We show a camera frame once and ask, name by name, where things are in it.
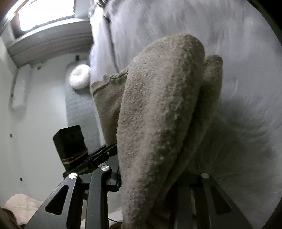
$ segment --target black cable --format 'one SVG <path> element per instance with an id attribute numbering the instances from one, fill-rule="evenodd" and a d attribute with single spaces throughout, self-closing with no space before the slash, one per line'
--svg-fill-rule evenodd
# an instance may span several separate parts
<path id="1" fill-rule="evenodd" d="M 115 223 L 122 223 L 122 222 L 119 222 L 119 221 L 115 221 L 115 220 L 113 220 L 113 219 L 110 219 L 110 218 L 108 218 L 110 221 L 113 221 L 113 222 L 115 222 Z"/>

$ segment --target black clamp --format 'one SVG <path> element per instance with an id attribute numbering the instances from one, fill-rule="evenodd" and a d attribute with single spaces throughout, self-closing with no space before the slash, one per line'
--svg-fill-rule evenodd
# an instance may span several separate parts
<path id="1" fill-rule="evenodd" d="M 70 173 L 46 199 L 25 229 L 80 229 L 85 191 L 88 190 L 86 229 L 108 229 L 107 192 L 121 185 L 117 155 L 92 173 Z"/>
<path id="2" fill-rule="evenodd" d="M 252 229 L 236 204 L 208 173 L 199 176 L 183 173 L 170 195 L 174 197 L 170 228 Z"/>

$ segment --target beige fabric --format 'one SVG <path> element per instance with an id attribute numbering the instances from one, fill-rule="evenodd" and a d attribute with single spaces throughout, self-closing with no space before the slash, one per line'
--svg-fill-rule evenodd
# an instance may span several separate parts
<path id="1" fill-rule="evenodd" d="M 167 227 L 166 194 L 193 158 L 220 95 L 222 59 L 204 56 L 195 37 L 172 35 L 92 85 L 107 143 L 117 130 L 123 228 Z"/>
<path id="2" fill-rule="evenodd" d="M 32 199 L 20 193 L 12 196 L 6 202 L 4 208 L 12 211 L 15 215 L 18 225 L 22 225 L 27 224 L 42 203 L 42 201 Z"/>

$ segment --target round bolt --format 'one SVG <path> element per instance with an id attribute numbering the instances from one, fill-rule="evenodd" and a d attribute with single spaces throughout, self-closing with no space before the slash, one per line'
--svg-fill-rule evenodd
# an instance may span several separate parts
<path id="1" fill-rule="evenodd" d="M 101 167 L 101 170 L 102 171 L 108 171 L 110 169 L 110 166 L 108 166 L 108 165 L 103 165 L 102 167 Z"/>
<path id="2" fill-rule="evenodd" d="M 77 177 L 77 173 L 71 173 L 70 175 L 69 175 L 69 178 L 70 179 L 74 179 L 74 178 L 76 178 Z"/>
<path id="3" fill-rule="evenodd" d="M 208 179 L 210 175 L 208 173 L 202 173 L 201 174 L 202 178 Z"/>

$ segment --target round cushion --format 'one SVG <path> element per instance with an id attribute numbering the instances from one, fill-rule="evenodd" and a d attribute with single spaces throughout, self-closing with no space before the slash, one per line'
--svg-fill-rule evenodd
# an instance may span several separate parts
<path id="1" fill-rule="evenodd" d="M 75 67 L 69 77 L 69 83 L 73 89 L 80 90 L 89 86 L 90 67 L 81 64 Z"/>

